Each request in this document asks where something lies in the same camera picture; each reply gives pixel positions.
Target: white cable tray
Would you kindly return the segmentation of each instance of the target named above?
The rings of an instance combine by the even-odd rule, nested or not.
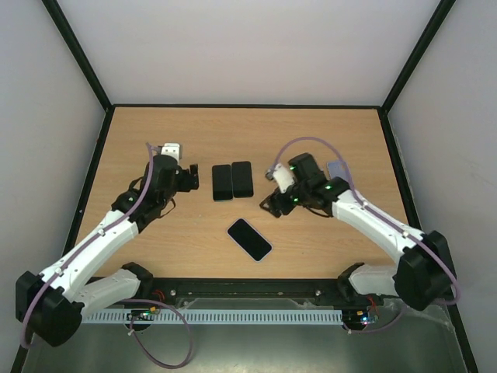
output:
[[[223,310],[183,309],[180,313],[193,325],[342,325],[342,312],[334,310]],[[84,324],[123,324],[129,322],[131,309],[103,309],[83,320]],[[177,315],[161,310],[158,315],[145,316],[136,324],[182,324]]]

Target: cable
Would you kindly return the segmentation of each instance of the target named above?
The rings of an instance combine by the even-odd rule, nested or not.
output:
[[[163,302],[163,301],[165,300],[165,295],[164,295],[164,293],[162,292],[162,290],[158,290],[158,289],[157,289],[157,290],[154,290],[154,291],[152,292],[152,294],[157,295],[157,296],[158,296],[158,300],[159,300],[160,302]]]
[[[310,207],[307,207],[307,206],[304,206],[306,210],[308,210],[309,212],[311,212],[312,214],[314,215],[317,215],[317,216],[320,216],[322,218],[330,218],[329,215],[326,215],[326,214],[319,214],[317,211],[314,211],[312,210]]]
[[[271,166],[271,170],[274,171],[276,165],[280,161],[281,155],[283,154],[283,152],[285,150],[288,149],[288,147],[290,147],[292,144],[294,144],[296,142],[304,141],[304,140],[316,141],[316,142],[323,144],[327,148],[331,149],[332,152],[335,153],[335,155],[339,159],[339,161],[342,163],[342,166],[343,166],[343,168],[345,170],[345,174],[346,174],[346,181],[349,183],[350,191],[352,192],[352,195],[353,195],[354,199],[357,201],[357,203],[362,208],[364,208],[366,211],[369,211],[372,215],[379,218],[386,225],[389,225],[397,232],[404,234],[403,228],[398,227],[394,222],[390,221],[390,219],[386,218],[385,216],[383,216],[379,212],[375,211],[368,204],[365,204],[364,200],[360,199],[359,195],[356,192],[356,188],[354,186],[353,179],[352,179],[352,174],[350,173],[349,167],[347,166],[345,159],[343,159],[340,152],[333,145],[329,144],[327,141],[323,140],[322,138],[316,138],[314,136],[304,136],[301,138],[295,138],[294,140],[288,141],[278,152],[276,159],[274,160],[274,163]],[[435,262],[440,266],[440,268],[442,268],[443,272],[449,277],[452,285],[454,286],[455,295],[454,295],[453,300],[446,301],[446,300],[440,299],[440,300],[437,300],[436,303],[443,304],[443,305],[455,305],[459,301],[459,299],[461,298],[461,286],[459,285],[459,282],[457,281],[457,279],[454,276],[454,274],[452,273],[452,271],[427,245],[425,245],[423,242],[421,242],[419,239],[417,239],[415,236],[411,235],[408,232],[407,232],[407,237],[409,239],[411,239],[416,245],[421,247],[433,260],[435,260]]]
[[[109,225],[107,225],[103,231],[104,232],[108,232],[110,229],[114,228],[116,225],[120,224],[121,222],[123,222],[124,220],[128,219],[129,216],[131,214],[134,213],[134,211],[138,208],[138,206],[140,206],[141,202],[143,201],[143,199],[145,198],[145,194],[147,193],[148,191],[148,187],[150,186],[150,181],[151,181],[151,178],[152,178],[152,172],[151,170],[153,170],[153,165],[154,165],[154,157],[152,155],[152,150],[157,150],[156,147],[153,147],[147,143],[147,149],[148,149],[148,162],[149,162],[149,166],[148,166],[148,173],[147,173],[147,179],[145,180],[145,185],[144,185],[144,188],[143,190],[141,191],[140,193],[140,196],[138,197],[137,201],[134,203],[134,205],[130,208],[130,210],[124,214],[123,216],[121,216],[119,219],[117,219],[115,222],[113,223],[110,223]],[[20,343],[21,343],[21,346],[23,348],[30,348],[32,347],[32,344],[28,343],[26,341],[26,331],[27,331],[27,327],[28,327],[28,322],[31,318],[31,315],[33,314],[33,310],[34,308],[36,307],[36,304],[40,301],[41,297],[43,296],[43,294],[45,293],[45,291],[47,291],[47,289],[54,283],[54,281],[57,279],[58,276],[62,275],[64,273],[64,271],[69,267],[69,265],[78,257],[79,254],[81,254],[83,252],[83,250],[85,250],[88,246],[90,246],[98,237],[100,237],[100,233],[96,233],[95,235],[93,235],[92,237],[90,237],[90,239],[88,241],[86,241],[84,244],[82,244],[61,266],[60,266],[60,269],[61,269],[61,272],[59,274],[55,273],[53,274],[48,280],[47,282],[45,282],[45,284],[43,284],[43,286],[41,287],[41,289],[36,293],[36,295],[34,296],[33,300],[31,301],[31,304],[30,306],[28,307],[28,309],[26,310],[26,314],[24,315],[24,319],[23,319],[23,327],[21,329],[21,340],[20,340]]]
[[[371,329],[371,330],[351,330],[347,325],[343,324],[343,329],[347,331],[348,334],[371,334],[371,333],[378,333],[378,332],[383,332],[384,330],[390,328],[391,326],[395,325],[398,320],[401,319],[402,315],[405,314],[407,311],[407,305],[403,305],[399,313],[395,316],[393,320],[391,320],[388,324],[383,325],[379,328],[376,329]]]
[[[172,207],[169,209],[168,212],[166,212],[165,214],[162,214],[161,216],[159,216],[158,217],[159,219],[162,219],[166,215],[169,215],[169,213],[176,208],[176,201],[174,200],[174,198],[171,198],[171,202],[172,202]]]
[[[174,312],[181,319],[181,321],[183,321],[183,324],[186,327],[186,331],[188,332],[188,337],[189,337],[188,353],[186,354],[185,360],[183,360],[181,363],[179,363],[177,365],[166,364],[166,363],[163,363],[163,362],[157,360],[155,357],[153,357],[150,354],[150,352],[148,352],[148,350],[145,348],[143,343],[138,338],[138,335],[133,330],[133,324],[136,321],[136,316],[133,317],[131,319],[131,322],[130,322],[130,335],[134,336],[134,339],[138,342],[138,344],[141,347],[141,350],[143,351],[145,356],[148,358],[148,360],[150,360],[151,362],[153,362],[154,364],[158,365],[161,368],[178,369],[178,368],[184,367],[185,365],[187,365],[189,363],[190,359],[192,358],[192,353],[193,353],[192,328],[190,327],[189,323],[186,321],[185,317],[177,309],[175,309],[174,307],[172,307],[170,305],[166,305],[165,303],[162,303],[162,302],[151,301],[150,299],[124,299],[122,302],[124,302],[124,303],[148,303],[149,305],[158,305],[159,307],[162,307],[162,308],[168,309],[169,311]]]
[[[372,309],[374,309],[374,312],[376,313],[376,316],[380,317],[380,312],[378,311],[378,307],[377,307],[376,302],[374,301],[374,299],[373,299],[370,295],[368,295],[368,296],[366,297],[366,299],[367,299],[368,301],[370,301],[370,303],[371,303],[371,308],[372,308]]]

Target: black smartphone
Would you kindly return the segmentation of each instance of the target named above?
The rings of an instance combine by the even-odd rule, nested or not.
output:
[[[214,200],[232,200],[231,166],[212,166],[212,198]]]
[[[260,262],[273,248],[247,221],[238,219],[230,228],[229,236],[256,262]]]
[[[231,164],[231,178],[233,179],[233,197],[246,198],[254,195],[250,162],[233,162]]]

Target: red wire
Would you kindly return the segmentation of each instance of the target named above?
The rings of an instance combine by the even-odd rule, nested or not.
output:
[[[152,292],[152,294],[156,294],[156,295],[158,296],[158,298],[159,298],[159,301],[160,301],[160,302],[163,302],[163,301],[165,300],[165,295],[164,295],[164,293],[163,293],[162,291],[160,291],[160,290],[154,290],[154,291]]]
[[[373,298],[371,298],[369,295],[367,296],[367,300],[371,302],[371,306],[373,307],[374,309],[374,312],[378,315],[378,317],[380,317],[380,313],[378,311],[378,307],[376,306],[376,302],[373,300]]]

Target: smartphone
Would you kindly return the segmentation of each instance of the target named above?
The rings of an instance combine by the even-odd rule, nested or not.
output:
[[[229,236],[256,262],[260,262],[273,248],[247,221],[238,219],[230,228]]]
[[[233,199],[230,165],[212,166],[212,198],[214,200]]]
[[[233,162],[231,164],[231,178],[233,179],[233,197],[246,198],[254,195],[250,162]]]

